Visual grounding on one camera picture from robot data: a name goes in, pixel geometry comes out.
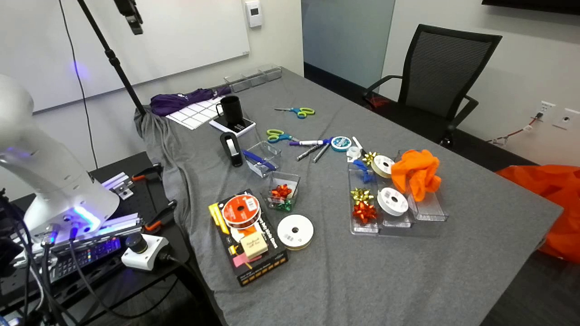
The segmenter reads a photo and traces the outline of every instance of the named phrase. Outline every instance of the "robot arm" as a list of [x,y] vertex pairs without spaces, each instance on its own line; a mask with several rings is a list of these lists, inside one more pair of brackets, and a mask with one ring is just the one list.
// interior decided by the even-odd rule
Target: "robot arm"
[[80,233],[98,229],[114,213],[120,197],[92,180],[62,142],[38,128],[33,97],[2,74],[0,112],[0,166],[36,193],[23,217],[33,237],[52,233],[65,240],[71,227]]

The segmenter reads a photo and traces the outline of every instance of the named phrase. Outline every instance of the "orange cloth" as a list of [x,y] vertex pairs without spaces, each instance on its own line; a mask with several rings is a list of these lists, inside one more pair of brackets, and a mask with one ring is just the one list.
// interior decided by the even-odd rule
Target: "orange cloth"
[[439,159],[429,150],[406,150],[391,168],[391,179],[399,191],[411,191],[417,202],[424,200],[426,191],[437,191],[440,177],[435,175]]
[[578,166],[507,166],[502,177],[564,206],[545,235],[542,251],[580,262],[580,168]]

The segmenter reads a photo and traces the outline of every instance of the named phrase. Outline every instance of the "black office chair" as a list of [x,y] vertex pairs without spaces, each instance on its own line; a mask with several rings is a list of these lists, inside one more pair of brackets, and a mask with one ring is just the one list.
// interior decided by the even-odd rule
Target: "black office chair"
[[[453,146],[453,130],[478,104],[468,90],[484,70],[502,36],[419,25],[404,57],[402,75],[384,75],[370,84],[362,99],[382,115]],[[399,101],[375,88],[400,77]]]

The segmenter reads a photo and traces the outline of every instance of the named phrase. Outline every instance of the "gray table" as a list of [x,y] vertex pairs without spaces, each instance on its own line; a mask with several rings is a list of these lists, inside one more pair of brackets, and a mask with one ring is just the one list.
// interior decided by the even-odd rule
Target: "gray table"
[[[439,195],[449,218],[439,237],[353,237],[344,153],[295,160],[301,148],[284,146],[283,170],[303,177],[295,211],[312,218],[315,237],[306,249],[292,251],[286,266],[239,287],[207,206],[245,188],[263,189],[265,180],[230,166],[210,124],[187,130],[149,113],[141,124],[147,151],[165,164],[167,195],[181,202],[179,222],[228,323],[478,323],[560,211],[288,70],[239,97],[257,121],[243,142],[279,126],[297,137],[357,135],[388,155],[429,148],[440,157]],[[317,113],[295,119],[272,110],[288,104],[308,104]]]

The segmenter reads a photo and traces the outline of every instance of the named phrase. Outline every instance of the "black pole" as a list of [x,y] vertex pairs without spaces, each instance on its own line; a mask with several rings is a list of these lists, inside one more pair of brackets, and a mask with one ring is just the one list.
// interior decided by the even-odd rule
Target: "black pole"
[[110,64],[114,66],[116,74],[121,77],[123,84],[125,84],[125,90],[129,92],[132,103],[136,104],[136,108],[139,110],[139,113],[143,115],[145,113],[145,106],[143,103],[139,101],[138,93],[134,92],[125,70],[121,68],[121,61],[116,57],[114,50],[109,46],[103,32],[100,30],[100,26],[96,25],[85,0],[78,0],[80,7],[83,8],[92,30],[96,32],[98,39],[101,41],[101,45],[105,46],[105,54],[110,61]]

